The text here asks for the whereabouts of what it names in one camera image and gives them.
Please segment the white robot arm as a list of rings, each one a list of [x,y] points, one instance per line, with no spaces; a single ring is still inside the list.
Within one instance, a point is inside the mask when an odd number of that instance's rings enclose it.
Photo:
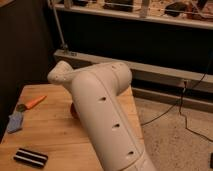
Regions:
[[[132,81],[123,62],[74,69],[60,61],[48,81],[72,96],[76,113],[104,171],[157,171],[117,100]]]

